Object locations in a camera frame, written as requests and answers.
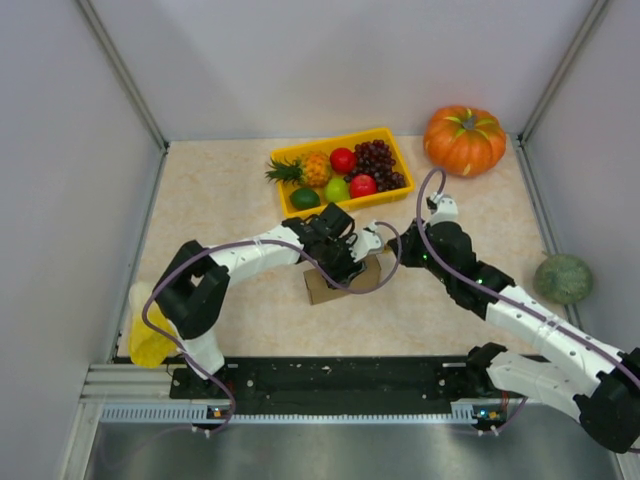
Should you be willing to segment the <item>brown cardboard express box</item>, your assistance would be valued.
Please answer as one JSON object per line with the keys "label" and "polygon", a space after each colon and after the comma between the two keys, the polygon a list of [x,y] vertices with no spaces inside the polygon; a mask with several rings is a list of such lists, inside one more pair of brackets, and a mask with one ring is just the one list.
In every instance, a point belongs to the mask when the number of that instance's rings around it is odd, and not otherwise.
{"label": "brown cardboard express box", "polygon": [[[303,274],[311,305],[319,305],[349,295],[344,289],[330,285],[317,269],[310,269]],[[364,270],[359,273],[348,286],[351,290],[367,290],[376,287],[381,280],[381,266],[376,255],[364,259]]]}

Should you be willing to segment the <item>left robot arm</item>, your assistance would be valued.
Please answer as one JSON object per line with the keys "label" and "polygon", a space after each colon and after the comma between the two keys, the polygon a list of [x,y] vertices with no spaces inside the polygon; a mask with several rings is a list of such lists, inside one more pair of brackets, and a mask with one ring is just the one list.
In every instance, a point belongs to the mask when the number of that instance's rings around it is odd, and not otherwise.
{"label": "left robot arm", "polygon": [[361,230],[331,203],[319,214],[292,217],[260,235],[227,245],[180,247],[156,284],[153,295],[175,330],[178,350],[201,379],[225,363],[214,331],[227,290],[276,267],[309,262],[329,285],[349,287],[365,270],[364,259],[383,247],[377,226]]}

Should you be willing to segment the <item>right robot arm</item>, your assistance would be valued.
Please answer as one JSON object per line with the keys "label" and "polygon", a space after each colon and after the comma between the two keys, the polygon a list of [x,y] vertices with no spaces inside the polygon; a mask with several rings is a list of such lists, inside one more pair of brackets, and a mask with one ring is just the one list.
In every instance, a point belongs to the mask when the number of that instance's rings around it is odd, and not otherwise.
{"label": "right robot arm", "polygon": [[428,270],[459,307],[544,357],[536,362],[503,347],[480,348],[479,365],[493,386],[565,413],[612,452],[638,452],[638,350],[626,353],[600,342],[550,312],[509,275],[479,260],[455,222],[413,221],[387,246],[401,265]]}

